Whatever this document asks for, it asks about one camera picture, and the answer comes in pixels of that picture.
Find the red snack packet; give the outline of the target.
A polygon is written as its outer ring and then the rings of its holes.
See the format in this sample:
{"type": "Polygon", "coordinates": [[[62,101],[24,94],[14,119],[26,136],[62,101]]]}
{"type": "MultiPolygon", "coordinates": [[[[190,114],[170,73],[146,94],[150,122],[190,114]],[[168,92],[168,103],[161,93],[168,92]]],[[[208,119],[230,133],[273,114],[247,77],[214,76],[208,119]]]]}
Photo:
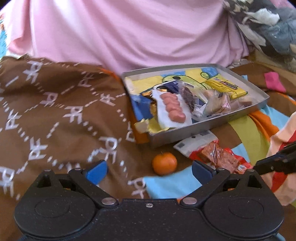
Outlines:
{"type": "Polygon", "coordinates": [[[175,144],[174,149],[213,169],[224,168],[231,173],[243,174],[247,169],[253,168],[244,157],[236,155],[229,148],[222,148],[218,138],[210,131],[186,138],[175,144]]]}

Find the small orange tangerine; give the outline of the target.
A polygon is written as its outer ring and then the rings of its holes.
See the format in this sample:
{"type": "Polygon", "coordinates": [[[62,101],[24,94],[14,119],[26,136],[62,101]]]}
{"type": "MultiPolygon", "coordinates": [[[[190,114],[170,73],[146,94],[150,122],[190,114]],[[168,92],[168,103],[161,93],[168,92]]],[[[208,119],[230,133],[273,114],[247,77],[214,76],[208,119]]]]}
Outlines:
{"type": "Polygon", "coordinates": [[[169,152],[160,153],[152,160],[153,171],[159,176],[169,175],[175,172],[177,165],[177,158],[169,152]]]}

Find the round cake clear packet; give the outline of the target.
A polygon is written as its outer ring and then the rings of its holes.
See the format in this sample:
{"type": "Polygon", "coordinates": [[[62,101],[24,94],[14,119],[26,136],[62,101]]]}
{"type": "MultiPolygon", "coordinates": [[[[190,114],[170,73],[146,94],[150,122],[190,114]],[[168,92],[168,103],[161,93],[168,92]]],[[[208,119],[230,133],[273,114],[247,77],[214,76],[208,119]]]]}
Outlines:
{"type": "Polygon", "coordinates": [[[230,97],[228,93],[218,92],[215,89],[204,90],[203,95],[207,99],[203,114],[206,116],[229,113],[231,111],[230,97]]]}

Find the dark dried snack clear wrapper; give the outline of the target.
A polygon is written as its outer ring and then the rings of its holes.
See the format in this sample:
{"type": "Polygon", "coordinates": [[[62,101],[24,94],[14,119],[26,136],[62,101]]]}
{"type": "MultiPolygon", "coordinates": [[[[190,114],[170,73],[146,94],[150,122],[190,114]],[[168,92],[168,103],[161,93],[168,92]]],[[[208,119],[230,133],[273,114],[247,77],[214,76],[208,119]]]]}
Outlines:
{"type": "Polygon", "coordinates": [[[183,82],[179,84],[179,94],[191,113],[205,105],[205,102],[198,96],[198,91],[199,89],[194,86],[186,85],[183,82]]]}

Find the pink sausages white packet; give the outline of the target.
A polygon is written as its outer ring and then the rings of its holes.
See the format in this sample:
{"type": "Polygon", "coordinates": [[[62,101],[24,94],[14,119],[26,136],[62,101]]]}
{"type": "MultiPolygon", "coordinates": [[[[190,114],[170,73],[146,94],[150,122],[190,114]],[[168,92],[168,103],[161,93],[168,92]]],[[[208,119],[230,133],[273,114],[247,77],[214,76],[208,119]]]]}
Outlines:
{"type": "Polygon", "coordinates": [[[180,94],[152,90],[157,104],[157,121],[161,129],[183,128],[192,124],[191,111],[180,94]]]}

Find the gold jerky packet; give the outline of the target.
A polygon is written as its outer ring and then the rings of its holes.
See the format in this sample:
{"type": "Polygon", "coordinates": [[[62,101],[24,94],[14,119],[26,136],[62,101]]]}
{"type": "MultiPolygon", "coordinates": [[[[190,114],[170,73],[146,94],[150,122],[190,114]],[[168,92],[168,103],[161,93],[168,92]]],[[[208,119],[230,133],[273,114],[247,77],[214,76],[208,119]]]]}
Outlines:
{"type": "Polygon", "coordinates": [[[158,122],[157,101],[153,98],[152,90],[130,96],[136,123],[135,129],[139,133],[155,134],[169,130],[162,128],[158,122]]]}

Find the yellow snack bar packet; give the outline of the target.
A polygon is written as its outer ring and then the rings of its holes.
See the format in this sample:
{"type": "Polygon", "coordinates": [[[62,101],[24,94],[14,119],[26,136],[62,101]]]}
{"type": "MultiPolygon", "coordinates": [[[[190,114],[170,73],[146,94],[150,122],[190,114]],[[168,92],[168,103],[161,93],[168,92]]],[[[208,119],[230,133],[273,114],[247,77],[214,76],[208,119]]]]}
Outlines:
{"type": "Polygon", "coordinates": [[[246,90],[240,88],[238,85],[227,79],[215,77],[206,80],[205,83],[218,92],[227,93],[230,99],[237,99],[248,94],[246,90]]]}

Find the blue white long packet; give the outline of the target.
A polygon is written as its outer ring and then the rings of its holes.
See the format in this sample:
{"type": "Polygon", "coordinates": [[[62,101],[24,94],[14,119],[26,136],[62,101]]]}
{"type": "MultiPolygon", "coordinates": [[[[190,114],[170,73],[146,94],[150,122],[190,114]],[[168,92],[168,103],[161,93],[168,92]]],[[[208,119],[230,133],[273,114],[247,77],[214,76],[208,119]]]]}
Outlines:
{"type": "Polygon", "coordinates": [[[157,84],[153,87],[153,89],[170,92],[173,94],[179,93],[179,81],[168,81],[161,84],[157,84]]]}

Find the brown PF patterned quilt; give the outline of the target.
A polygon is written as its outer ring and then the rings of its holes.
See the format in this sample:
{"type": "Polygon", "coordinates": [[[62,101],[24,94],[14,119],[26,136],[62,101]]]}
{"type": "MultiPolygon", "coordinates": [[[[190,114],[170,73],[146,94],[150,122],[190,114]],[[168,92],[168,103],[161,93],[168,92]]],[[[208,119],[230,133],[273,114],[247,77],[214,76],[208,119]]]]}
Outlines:
{"type": "Polygon", "coordinates": [[[14,209],[46,169],[108,165],[99,187],[115,198],[146,198],[142,154],[121,80],[97,66],[44,58],[1,60],[1,240],[17,240],[14,209]]]}

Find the grey tray with cartoon liner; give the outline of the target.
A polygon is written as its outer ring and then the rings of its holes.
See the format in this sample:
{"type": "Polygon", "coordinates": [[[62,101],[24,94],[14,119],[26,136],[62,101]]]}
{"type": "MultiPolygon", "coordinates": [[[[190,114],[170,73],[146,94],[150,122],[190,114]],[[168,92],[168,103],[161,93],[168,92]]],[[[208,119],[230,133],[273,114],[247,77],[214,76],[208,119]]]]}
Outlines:
{"type": "Polygon", "coordinates": [[[266,106],[260,88],[218,64],[133,70],[122,75],[135,129],[159,147],[210,130],[266,106]]]}

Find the clear bag of clothes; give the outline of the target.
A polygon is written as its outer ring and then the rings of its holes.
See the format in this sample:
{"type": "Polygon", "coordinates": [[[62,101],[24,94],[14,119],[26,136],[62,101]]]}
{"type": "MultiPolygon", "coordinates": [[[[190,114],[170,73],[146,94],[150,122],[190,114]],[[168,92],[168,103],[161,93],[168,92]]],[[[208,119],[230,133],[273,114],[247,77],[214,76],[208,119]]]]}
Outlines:
{"type": "Polygon", "coordinates": [[[224,1],[243,35],[263,54],[295,72],[295,7],[289,1],[224,1]]]}

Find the cartoon wall poster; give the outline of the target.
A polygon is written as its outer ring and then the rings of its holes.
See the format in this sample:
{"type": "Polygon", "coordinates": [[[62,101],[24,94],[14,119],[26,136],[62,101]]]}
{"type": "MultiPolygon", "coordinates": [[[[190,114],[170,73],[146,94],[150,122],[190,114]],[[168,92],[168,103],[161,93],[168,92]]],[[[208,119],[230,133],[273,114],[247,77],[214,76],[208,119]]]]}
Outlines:
{"type": "Polygon", "coordinates": [[[0,18],[0,58],[3,58],[3,56],[6,55],[7,51],[7,46],[6,46],[6,32],[4,28],[4,23],[3,23],[4,17],[1,15],[0,18]]]}

